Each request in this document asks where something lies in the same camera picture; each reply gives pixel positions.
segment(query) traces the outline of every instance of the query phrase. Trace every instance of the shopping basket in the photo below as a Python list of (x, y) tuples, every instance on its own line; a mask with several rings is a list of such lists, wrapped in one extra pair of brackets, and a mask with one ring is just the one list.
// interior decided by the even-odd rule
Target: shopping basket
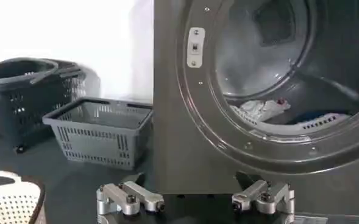
[(76, 98), (85, 73), (68, 61), (16, 58), (0, 63), (0, 136), (17, 152), (51, 135), (41, 118)]
[(0, 224), (45, 224), (43, 185), (5, 171), (0, 171), (0, 177), (14, 181), (0, 185)]

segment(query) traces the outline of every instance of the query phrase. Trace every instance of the dark gray basket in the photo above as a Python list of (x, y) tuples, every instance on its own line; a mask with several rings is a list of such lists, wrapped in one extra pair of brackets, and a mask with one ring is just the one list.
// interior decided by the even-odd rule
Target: dark gray basket
[(85, 73), (68, 61), (14, 58), (0, 62), (0, 137), (22, 152), (51, 135), (42, 116), (71, 102)]
[(80, 98), (43, 117), (64, 155), (132, 170), (151, 134), (152, 106), (125, 101)]

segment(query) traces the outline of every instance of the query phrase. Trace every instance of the white wall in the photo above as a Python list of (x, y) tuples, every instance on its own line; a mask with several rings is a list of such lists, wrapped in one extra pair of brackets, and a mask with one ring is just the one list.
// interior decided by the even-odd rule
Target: white wall
[(0, 0), (0, 60), (88, 66), (101, 96), (152, 102), (153, 0)]

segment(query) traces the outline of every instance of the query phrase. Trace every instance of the screw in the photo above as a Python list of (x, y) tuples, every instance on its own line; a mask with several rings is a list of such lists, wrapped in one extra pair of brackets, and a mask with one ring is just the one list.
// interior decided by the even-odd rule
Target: screw
[(271, 195), (267, 192), (264, 192), (260, 195), (262, 201), (271, 201)]
[(133, 203), (135, 203), (136, 202), (136, 197), (135, 196), (133, 196), (133, 195), (128, 195), (127, 197), (126, 197), (126, 203), (128, 203), (128, 204), (133, 204)]
[(157, 212), (162, 212), (165, 210), (165, 203), (162, 201), (158, 201), (158, 203), (156, 203), (156, 211)]
[(234, 211), (235, 213), (241, 212), (241, 204), (238, 203), (238, 202), (236, 202), (236, 201), (234, 201), (234, 202), (232, 203), (232, 209), (233, 209), (233, 211)]

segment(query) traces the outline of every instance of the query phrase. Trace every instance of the basket handle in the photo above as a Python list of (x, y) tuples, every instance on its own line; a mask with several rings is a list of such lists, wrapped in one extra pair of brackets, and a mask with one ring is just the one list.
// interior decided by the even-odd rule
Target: basket handle
[(8, 60), (4, 60), (1, 63), (5, 63), (5, 62), (13, 62), (13, 61), (37, 61), (37, 62), (42, 62), (42, 63), (47, 63), (50, 65), (53, 65), (53, 68), (48, 70), (48, 71), (43, 71), (43, 72), (35, 72), (35, 76), (36, 78), (32, 79), (30, 81), (30, 84), (34, 85), (40, 81), (42, 81), (43, 79), (45, 79), (46, 77), (52, 75), (53, 73), (55, 73), (58, 69), (59, 69), (59, 64), (51, 61), (51, 60), (47, 60), (47, 59), (39, 59), (39, 58), (27, 58), (27, 57), (22, 57), (22, 58), (12, 58), (12, 59), (8, 59)]
[(0, 177), (10, 178), (10, 179), (14, 180), (16, 183), (22, 182), (20, 176), (18, 176), (15, 173), (7, 172), (7, 171), (0, 170)]

